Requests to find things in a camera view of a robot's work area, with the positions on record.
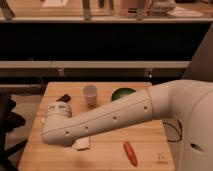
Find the white cup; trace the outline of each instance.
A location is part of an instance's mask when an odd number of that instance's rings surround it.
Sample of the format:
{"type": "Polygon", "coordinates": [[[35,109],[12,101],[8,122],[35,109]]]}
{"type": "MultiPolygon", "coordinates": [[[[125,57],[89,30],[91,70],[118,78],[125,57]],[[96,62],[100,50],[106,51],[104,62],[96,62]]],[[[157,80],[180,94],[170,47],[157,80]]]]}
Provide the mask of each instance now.
{"type": "Polygon", "coordinates": [[[84,97],[89,106],[96,105],[97,102],[97,88],[94,85],[88,85],[83,89],[84,97]]]}

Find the green ball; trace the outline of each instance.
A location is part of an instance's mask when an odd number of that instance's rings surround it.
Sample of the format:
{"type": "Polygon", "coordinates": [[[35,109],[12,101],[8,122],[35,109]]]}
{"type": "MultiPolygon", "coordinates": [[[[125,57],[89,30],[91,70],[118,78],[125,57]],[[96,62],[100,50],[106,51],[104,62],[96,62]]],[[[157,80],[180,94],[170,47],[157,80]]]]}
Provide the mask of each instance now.
{"type": "Polygon", "coordinates": [[[132,88],[119,88],[112,94],[111,101],[120,99],[120,98],[122,98],[126,95],[129,95],[129,94],[132,94],[134,92],[136,92],[136,91],[132,88]]]}

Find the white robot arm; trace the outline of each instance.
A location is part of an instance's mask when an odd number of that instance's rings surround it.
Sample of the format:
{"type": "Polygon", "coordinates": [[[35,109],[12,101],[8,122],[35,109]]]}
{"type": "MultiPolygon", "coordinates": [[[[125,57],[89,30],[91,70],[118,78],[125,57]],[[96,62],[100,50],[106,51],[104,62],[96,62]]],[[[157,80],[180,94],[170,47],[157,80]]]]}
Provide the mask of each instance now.
{"type": "Polygon", "coordinates": [[[183,126],[178,170],[213,169],[212,83],[179,80],[159,84],[72,118],[68,112],[52,108],[50,105],[42,131],[46,144],[68,146],[82,137],[174,117],[183,126]]]}

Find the wooden tabletop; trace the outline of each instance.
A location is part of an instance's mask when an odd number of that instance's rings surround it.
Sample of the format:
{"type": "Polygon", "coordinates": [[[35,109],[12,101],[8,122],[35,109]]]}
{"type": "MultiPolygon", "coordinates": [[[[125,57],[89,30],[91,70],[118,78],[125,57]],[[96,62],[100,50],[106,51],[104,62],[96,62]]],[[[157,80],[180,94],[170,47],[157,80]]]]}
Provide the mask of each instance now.
{"type": "Polygon", "coordinates": [[[135,90],[151,86],[141,82],[52,82],[48,84],[29,141],[21,158],[20,171],[174,171],[174,163],[161,121],[152,121],[90,137],[90,150],[77,151],[73,147],[46,145],[41,141],[42,118],[47,106],[65,93],[71,96],[72,115],[92,110],[83,97],[83,87],[98,88],[97,106],[110,103],[111,94],[118,88],[135,90]],[[138,158],[134,167],[123,149],[129,141],[138,158]]]}
{"type": "MultiPolygon", "coordinates": [[[[62,7],[43,7],[44,1],[45,0],[7,0],[9,6],[15,12],[16,17],[67,17],[83,15],[82,0],[68,0],[66,6],[62,7]]],[[[123,2],[124,0],[114,0],[115,15],[119,17],[135,17],[135,14],[128,13],[129,6],[127,5],[130,0],[126,0],[125,3],[123,2]]],[[[90,5],[91,13],[94,16],[110,16],[111,14],[108,1],[106,1],[104,8],[98,7],[98,0],[91,0],[90,5]]],[[[203,3],[201,0],[194,3],[177,3],[176,6],[201,12],[204,14],[203,17],[213,17],[213,4],[203,3]]]]}

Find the chair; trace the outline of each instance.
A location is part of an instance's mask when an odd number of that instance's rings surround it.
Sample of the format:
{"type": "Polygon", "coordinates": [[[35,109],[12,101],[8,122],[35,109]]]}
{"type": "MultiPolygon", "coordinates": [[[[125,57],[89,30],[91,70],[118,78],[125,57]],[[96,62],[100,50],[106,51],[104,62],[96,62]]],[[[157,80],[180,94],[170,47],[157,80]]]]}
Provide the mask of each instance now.
{"type": "Polygon", "coordinates": [[[5,150],[6,133],[14,128],[25,125],[25,119],[11,110],[16,106],[16,102],[11,100],[11,95],[0,94],[0,165],[8,171],[17,171],[8,159],[11,155],[25,147],[27,140],[5,150]]]}

